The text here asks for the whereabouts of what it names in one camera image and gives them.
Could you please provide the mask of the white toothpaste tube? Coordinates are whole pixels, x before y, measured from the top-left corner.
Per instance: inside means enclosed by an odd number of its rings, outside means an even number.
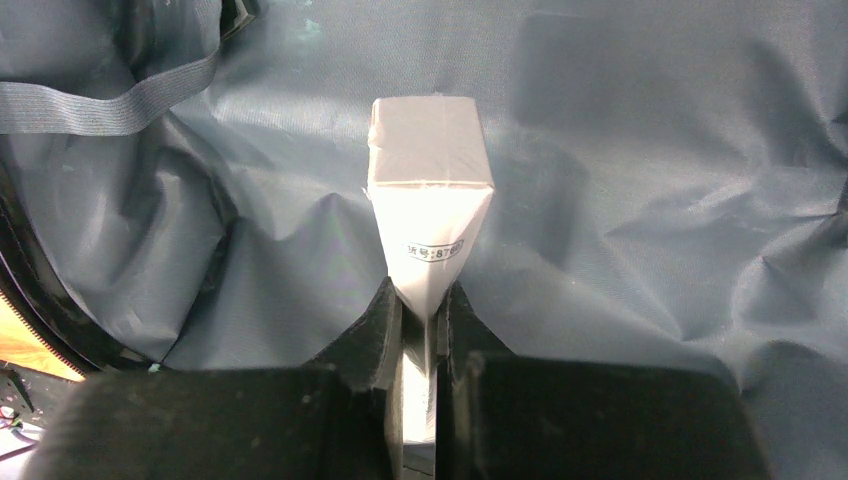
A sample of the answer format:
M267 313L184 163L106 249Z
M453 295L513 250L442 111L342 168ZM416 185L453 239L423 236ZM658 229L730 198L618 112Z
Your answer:
M436 440L433 321L470 256L494 180L472 98L379 98L368 147L366 194L403 303L402 442L430 456Z

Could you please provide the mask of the yellow Pikachu suitcase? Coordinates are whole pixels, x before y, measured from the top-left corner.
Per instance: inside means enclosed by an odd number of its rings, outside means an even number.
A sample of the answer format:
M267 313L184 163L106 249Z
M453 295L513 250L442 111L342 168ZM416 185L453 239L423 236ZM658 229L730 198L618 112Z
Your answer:
M847 475L843 1L5 1L4 258L77 367L294 366L386 274L381 97L475 99L460 281L528 356L733 378Z

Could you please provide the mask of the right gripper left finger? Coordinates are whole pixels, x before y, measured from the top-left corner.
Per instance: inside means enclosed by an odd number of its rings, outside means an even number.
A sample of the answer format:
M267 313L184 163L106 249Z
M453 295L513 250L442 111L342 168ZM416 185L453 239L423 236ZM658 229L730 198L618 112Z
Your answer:
M302 365L100 373L78 384L25 479L398 479L402 305L390 280Z

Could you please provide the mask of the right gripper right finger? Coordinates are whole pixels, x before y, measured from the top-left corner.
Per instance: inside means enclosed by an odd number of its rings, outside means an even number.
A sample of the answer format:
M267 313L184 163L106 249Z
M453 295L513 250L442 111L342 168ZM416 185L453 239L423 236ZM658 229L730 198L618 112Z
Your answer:
M720 378L511 351L460 284L435 317L439 479L768 479Z

